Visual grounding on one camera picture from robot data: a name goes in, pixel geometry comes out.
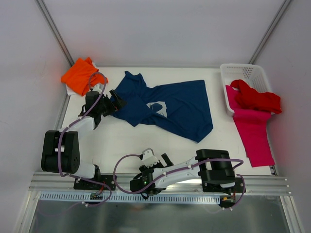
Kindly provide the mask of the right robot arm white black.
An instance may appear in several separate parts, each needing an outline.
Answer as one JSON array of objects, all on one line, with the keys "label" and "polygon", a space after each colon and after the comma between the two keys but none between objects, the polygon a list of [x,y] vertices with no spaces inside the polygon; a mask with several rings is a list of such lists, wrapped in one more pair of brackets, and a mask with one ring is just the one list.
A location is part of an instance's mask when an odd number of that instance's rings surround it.
[{"label": "right robot arm white black", "polygon": [[176,165],[166,154],[162,158],[166,166],[151,148],[142,152],[140,175],[130,181],[132,192],[143,190],[140,193],[147,196],[157,195],[171,184],[193,179],[201,179],[204,189],[209,187],[211,192],[229,193],[235,186],[236,177],[232,163],[227,160],[229,153],[226,150],[197,150],[196,156]]}]

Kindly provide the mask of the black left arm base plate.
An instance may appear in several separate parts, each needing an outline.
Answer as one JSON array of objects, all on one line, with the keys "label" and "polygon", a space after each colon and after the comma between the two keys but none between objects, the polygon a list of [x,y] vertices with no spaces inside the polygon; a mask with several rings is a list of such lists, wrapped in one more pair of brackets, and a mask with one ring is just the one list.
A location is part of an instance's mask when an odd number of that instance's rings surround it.
[{"label": "black left arm base plate", "polygon": [[[116,190],[115,182],[113,180],[113,176],[112,175],[100,175],[99,177],[93,178],[91,180],[95,181],[95,182],[100,182],[100,183],[106,184],[107,186],[110,187],[110,189],[112,191]],[[104,190],[108,190],[107,187],[102,186],[100,184],[96,184],[96,183],[93,183],[93,182],[88,182],[88,181],[85,181],[85,180],[75,179],[73,189],[75,189],[75,190],[99,191],[102,187],[104,188]]]}]

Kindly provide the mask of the red t shirt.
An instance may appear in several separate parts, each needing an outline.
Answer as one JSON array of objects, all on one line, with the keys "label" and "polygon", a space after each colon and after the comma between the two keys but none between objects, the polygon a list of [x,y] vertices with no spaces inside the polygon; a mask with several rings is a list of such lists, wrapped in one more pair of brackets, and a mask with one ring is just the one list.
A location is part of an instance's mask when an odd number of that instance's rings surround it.
[{"label": "red t shirt", "polygon": [[240,109],[265,111],[273,114],[282,113],[281,98],[271,92],[260,93],[239,79],[226,85],[228,98]]}]

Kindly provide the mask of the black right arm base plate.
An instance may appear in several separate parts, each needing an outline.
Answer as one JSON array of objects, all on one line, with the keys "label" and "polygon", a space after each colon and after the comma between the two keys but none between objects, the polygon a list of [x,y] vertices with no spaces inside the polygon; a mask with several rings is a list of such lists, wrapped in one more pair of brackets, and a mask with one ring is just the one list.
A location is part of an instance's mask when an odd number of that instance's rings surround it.
[{"label": "black right arm base plate", "polygon": [[245,184],[241,177],[237,177],[234,182],[225,184],[202,183],[203,192],[225,193],[228,195],[234,193],[244,193]]}]

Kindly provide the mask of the blue printed t shirt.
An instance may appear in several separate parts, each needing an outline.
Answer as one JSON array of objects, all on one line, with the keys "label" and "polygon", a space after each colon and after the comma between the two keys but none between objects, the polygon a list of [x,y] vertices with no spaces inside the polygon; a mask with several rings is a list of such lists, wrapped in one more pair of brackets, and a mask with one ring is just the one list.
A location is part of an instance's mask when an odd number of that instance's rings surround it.
[{"label": "blue printed t shirt", "polygon": [[141,74],[126,71],[115,92],[127,104],[113,116],[133,127],[155,125],[197,143],[213,130],[204,80],[148,87]]}]

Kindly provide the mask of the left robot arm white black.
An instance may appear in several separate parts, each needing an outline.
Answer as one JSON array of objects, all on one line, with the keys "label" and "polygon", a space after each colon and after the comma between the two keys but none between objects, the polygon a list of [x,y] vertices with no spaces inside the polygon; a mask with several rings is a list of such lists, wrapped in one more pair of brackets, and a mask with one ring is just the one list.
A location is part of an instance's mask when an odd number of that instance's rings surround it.
[{"label": "left robot arm white black", "polygon": [[79,140],[95,130],[102,117],[112,115],[126,106],[127,102],[114,90],[110,90],[110,94],[111,97],[94,90],[87,92],[85,104],[76,120],[59,130],[46,131],[41,158],[43,171],[61,176],[73,175],[77,179],[85,178],[84,182],[90,189],[100,187],[100,169],[95,164],[81,160]]}]

